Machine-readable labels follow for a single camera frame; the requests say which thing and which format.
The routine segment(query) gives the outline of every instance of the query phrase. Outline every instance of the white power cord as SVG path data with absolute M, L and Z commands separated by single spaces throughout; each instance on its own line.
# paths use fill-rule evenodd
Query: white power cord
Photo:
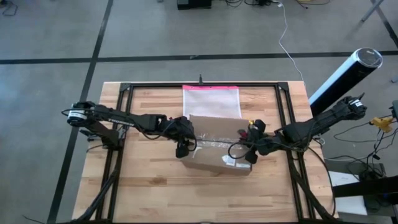
M 279 45 L 280 47 L 282 47 L 282 49 L 285 51 L 285 53 L 287 54 L 287 56 L 289 56 L 289 58 L 291 59 L 291 61 L 293 62 L 294 67 L 296 68 L 296 70 L 299 72 L 301 79 L 304 82 L 304 87 L 307 88 L 307 86 L 305 85 L 305 81 L 304 81 L 304 77 L 303 74 L 301 73 L 301 71 L 299 70 L 299 68 L 297 68 L 296 62 L 293 60 L 293 58 L 290 56 L 290 54 L 287 52 L 287 50 L 285 49 L 285 47 L 282 45 L 282 39 L 284 38 L 284 35 L 287 31 L 288 25 L 287 25 L 287 20 L 286 20 L 286 10 L 285 10 L 285 6 L 279 2 L 279 1 L 275 1 L 273 0 L 272 2 L 274 3 L 278 3 L 278 7 L 282 7 L 282 9 L 284 9 L 284 19 L 285 19 L 285 31 L 283 32 L 283 34 L 281 35 L 280 39 L 279 39 Z

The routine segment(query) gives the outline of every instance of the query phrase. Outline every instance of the black metal frame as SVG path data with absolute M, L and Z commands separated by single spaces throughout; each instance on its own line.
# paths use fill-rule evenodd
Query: black metal frame
M 276 95 L 276 101 L 277 101 L 277 107 L 279 110 L 279 116 L 280 116 L 280 123 L 281 126 L 285 126 L 286 123 L 286 118 L 285 118 L 285 113 L 284 113 L 284 107 L 282 104 L 282 97 L 281 97 L 281 90 L 284 91 L 285 97 L 286 97 L 286 103 L 287 103 L 287 110 L 289 112 L 289 118 L 290 122 L 295 122 L 295 116 L 294 116 L 294 111 L 293 111 L 293 104 L 292 104 L 292 99 L 290 97 L 290 91 L 289 91 L 289 84 L 287 82 L 242 82 L 242 83 L 231 83 L 231 82 L 209 82 L 209 83 L 203 83 L 200 79 L 200 82 L 175 82 L 175 83 L 121 83 L 120 88 L 119 88 L 119 96 L 117 100 L 117 105 L 116 109 L 120 110 L 122 103 L 123 103 L 123 97 L 128 92 L 128 98 L 127 98 L 127 103 L 126 103 L 126 112 L 130 112 L 131 110 L 131 105 L 132 105 L 132 98 L 133 98 L 133 92 L 135 88 L 154 88 L 154 87 L 182 87 L 182 85 L 234 85 L 234 86 L 258 86 L 258 87 L 273 87 L 275 90 L 275 95 Z M 117 129 L 118 125 L 113 124 L 113 129 Z M 116 159 L 116 164 L 115 164 L 115 170 L 120 170 L 122 166 L 122 160 L 123 160 L 123 151 L 124 151 L 124 143 L 125 143 L 125 137 L 121 139 L 122 141 L 122 147 L 118 149 L 118 157 Z M 112 161 L 112 156 L 113 156 L 113 150 L 108 149 L 108 153 L 106 156 L 106 163 L 104 167 L 104 174 L 103 174 L 103 179 L 101 183 L 101 187 L 104 187 L 105 185 L 109 184 L 110 176 L 109 173 L 111 171 L 111 161 Z M 293 161 L 293 155 L 292 151 L 286 151 L 286 156 L 288 161 Z M 300 173 L 303 178 L 303 181 L 307 186 L 308 185 L 308 176 L 307 176 L 307 171 L 305 169 L 305 162 L 303 159 L 303 154 L 298 154 L 298 163 L 300 167 Z M 315 211 L 314 207 L 310 203 L 309 199 L 306 198 L 307 202 L 307 207 L 308 207 L 308 216 L 309 218 L 304 218 L 303 210 L 302 210 L 302 204 L 300 200 L 300 194 L 299 194 L 299 186 L 296 182 L 296 180 L 292 176 L 292 170 L 296 169 L 294 166 L 293 162 L 288 162 L 289 165 L 289 173 L 290 173 L 290 179 L 292 181 L 292 190 L 294 194 L 294 201 L 295 201 L 295 208 L 297 212 L 297 218 L 298 218 L 298 223 L 345 223 L 345 222 L 340 222 L 340 221 L 329 221 L 329 220 L 318 220 L 315 217 Z M 100 200 L 99 205 L 96 207 L 96 215 L 95 215 L 95 220 L 93 221 L 85 221 L 88 223 L 95 222 L 97 221 L 98 223 L 112 223 L 113 216 L 114 216 L 114 209 L 116 205 L 116 196 L 118 192 L 118 184 L 119 184 L 119 175 L 120 172 L 116 173 L 115 177 L 112 177 L 111 184 L 113 185 L 112 191 L 111 191 L 111 196 L 109 200 L 109 209 L 108 209 L 108 214 L 107 218 L 103 218 L 103 203 L 104 203 L 104 197 Z

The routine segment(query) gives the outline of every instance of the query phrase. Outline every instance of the brown cardboard box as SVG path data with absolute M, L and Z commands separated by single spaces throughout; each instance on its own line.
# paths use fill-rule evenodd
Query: brown cardboard box
M 228 155 L 229 146 L 239 141 L 239 129 L 247 130 L 249 121 L 245 119 L 211 118 L 190 116 L 197 137 L 197 148 L 181 159 L 189 168 L 210 170 L 235 175 L 248 175 L 251 164 L 242 159 L 232 159 Z M 249 149 L 235 145 L 231 155 L 239 157 Z

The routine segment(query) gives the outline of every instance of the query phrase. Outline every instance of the butcher block tabletop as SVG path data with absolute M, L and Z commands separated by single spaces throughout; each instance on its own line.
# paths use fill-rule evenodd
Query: butcher block tabletop
M 310 119 L 312 114 L 303 82 L 288 84 L 296 120 Z M 99 104 L 115 108 L 119 86 L 120 82 L 104 83 Z M 239 100 L 243 119 L 263 120 L 267 124 L 266 132 L 281 127 L 273 87 L 239 87 Z M 289 122 L 284 94 L 282 101 Z M 182 108 L 182 88 L 134 88 L 131 113 L 166 114 L 175 118 L 182 115 Z M 90 147 L 99 144 L 100 141 L 94 141 Z M 317 143 L 312 142 L 311 147 L 323 157 Z M 151 141 L 129 128 L 113 222 L 297 221 L 285 151 L 259 156 L 252 172 L 242 177 L 186 168 L 175 157 L 175 148 L 173 141 L 164 138 Z M 99 192 L 106 153 L 100 147 L 87 153 L 73 218 L 78 218 Z M 331 213 L 333 200 L 326 170 L 313 152 L 307 151 L 304 159 L 310 188 Z M 105 200 L 104 217 L 110 192 Z M 304 214 L 308 217 L 301 194 Z

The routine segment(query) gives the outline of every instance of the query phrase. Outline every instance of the yellow connector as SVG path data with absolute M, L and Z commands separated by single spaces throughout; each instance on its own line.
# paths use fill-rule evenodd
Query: yellow connector
M 391 117 L 391 118 L 373 118 L 371 120 L 371 124 L 380 128 L 385 133 L 389 133 L 392 130 L 392 127 L 390 127 L 390 124 L 392 123 L 393 119 L 394 119 L 393 117 Z

